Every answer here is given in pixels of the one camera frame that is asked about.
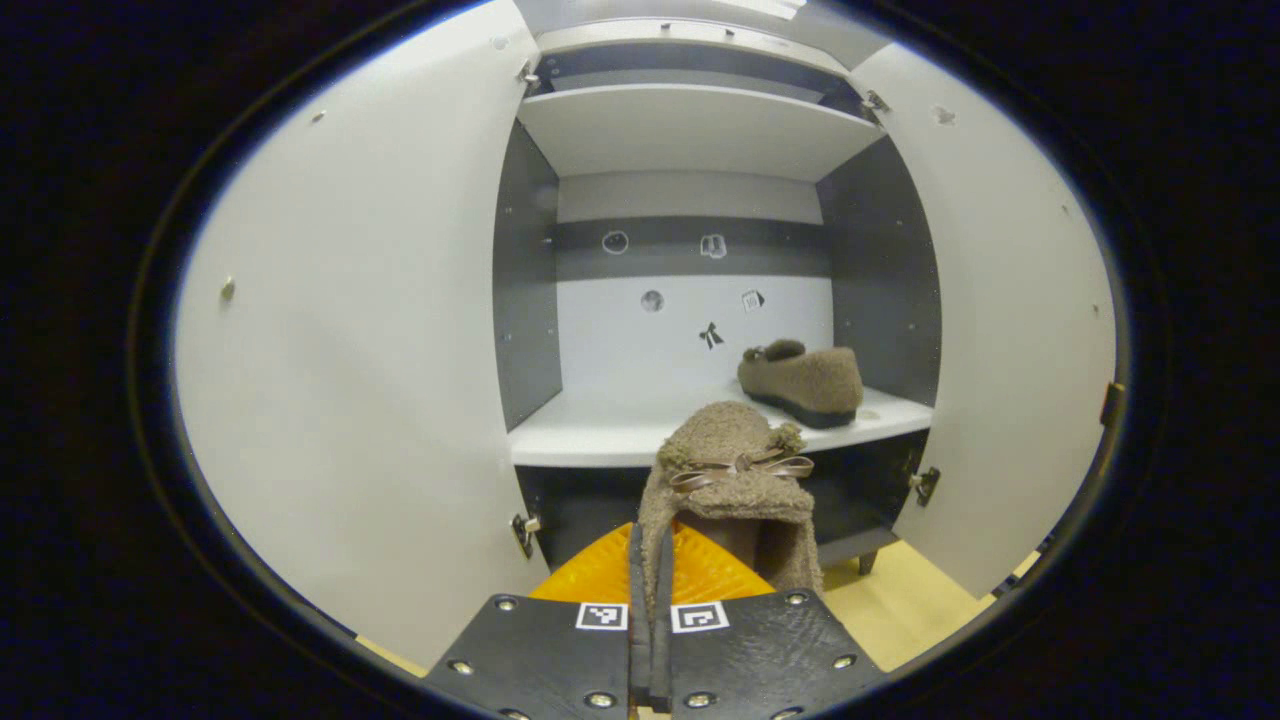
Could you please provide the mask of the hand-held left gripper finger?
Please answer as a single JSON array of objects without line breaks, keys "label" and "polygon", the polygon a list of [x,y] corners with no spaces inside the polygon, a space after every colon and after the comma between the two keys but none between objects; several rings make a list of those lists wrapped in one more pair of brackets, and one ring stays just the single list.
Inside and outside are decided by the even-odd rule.
[{"label": "hand-held left gripper finger", "polygon": [[494,594],[425,676],[479,720],[632,720],[652,685],[652,621],[635,528],[571,600]]},{"label": "hand-held left gripper finger", "polygon": [[658,553],[650,707],[669,720],[818,720],[886,673],[810,589],[675,603],[675,542]]}]

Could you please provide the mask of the brown fuzzy shoe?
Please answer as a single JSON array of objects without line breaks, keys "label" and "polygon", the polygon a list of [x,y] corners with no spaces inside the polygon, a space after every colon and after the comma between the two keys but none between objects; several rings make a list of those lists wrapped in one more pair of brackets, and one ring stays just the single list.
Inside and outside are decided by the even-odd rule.
[{"label": "brown fuzzy shoe", "polygon": [[813,429],[852,424],[865,393],[852,348],[812,352],[799,340],[745,350],[736,377],[750,400],[777,407]]},{"label": "brown fuzzy shoe", "polygon": [[694,573],[699,594],[727,591],[739,569],[767,592],[823,591],[815,500],[800,484],[813,470],[804,447],[799,427],[772,427],[736,401],[699,409],[663,442],[637,511],[648,611],[667,534],[700,536],[727,555]]}]

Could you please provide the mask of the grey cabinet door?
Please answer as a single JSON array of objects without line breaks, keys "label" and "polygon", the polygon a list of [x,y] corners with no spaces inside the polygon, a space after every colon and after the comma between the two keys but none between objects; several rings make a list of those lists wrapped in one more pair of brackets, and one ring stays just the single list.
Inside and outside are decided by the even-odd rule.
[{"label": "grey cabinet door", "polygon": [[887,106],[940,284],[923,455],[940,483],[895,532],[982,597],[1053,529],[1094,462],[1117,364],[1105,258],[1057,165],[972,86],[901,44],[851,78]]},{"label": "grey cabinet door", "polygon": [[541,579],[509,527],[492,300],[536,54],[515,0],[488,0],[300,100],[238,161],[177,305],[180,418],[237,536],[425,667]]}]

